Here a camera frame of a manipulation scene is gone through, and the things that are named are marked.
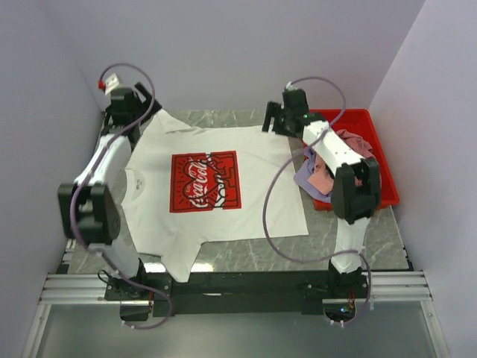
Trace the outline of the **white t shirt red print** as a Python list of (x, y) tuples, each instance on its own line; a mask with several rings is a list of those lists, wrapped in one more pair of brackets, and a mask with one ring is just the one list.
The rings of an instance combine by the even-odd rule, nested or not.
[(258, 126), (198, 128), (159, 111), (125, 169), (136, 250), (184, 283), (205, 242), (307, 234), (290, 157), (287, 138)]

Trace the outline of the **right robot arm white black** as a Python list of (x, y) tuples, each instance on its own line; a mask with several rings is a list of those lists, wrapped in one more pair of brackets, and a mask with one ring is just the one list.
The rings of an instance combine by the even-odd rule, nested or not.
[(310, 111), (302, 89), (285, 89), (282, 102), (270, 101), (264, 132), (301, 139), (331, 172), (332, 211), (338, 218), (335, 252), (328, 258), (327, 289), (337, 298), (369, 285), (362, 253), (370, 218), (381, 204), (381, 176), (376, 159), (358, 154), (321, 114)]

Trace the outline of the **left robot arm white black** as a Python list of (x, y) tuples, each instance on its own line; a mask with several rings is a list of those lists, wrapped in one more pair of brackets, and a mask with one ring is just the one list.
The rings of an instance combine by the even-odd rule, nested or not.
[(98, 86), (109, 96), (110, 105), (92, 159), (73, 182), (62, 183), (57, 190), (63, 230), (110, 266), (109, 272), (99, 274), (107, 276), (107, 288), (120, 299), (152, 299), (143, 262), (120, 237), (121, 215), (111, 188), (139, 141), (141, 125), (161, 105), (140, 82), (126, 87), (110, 76)]

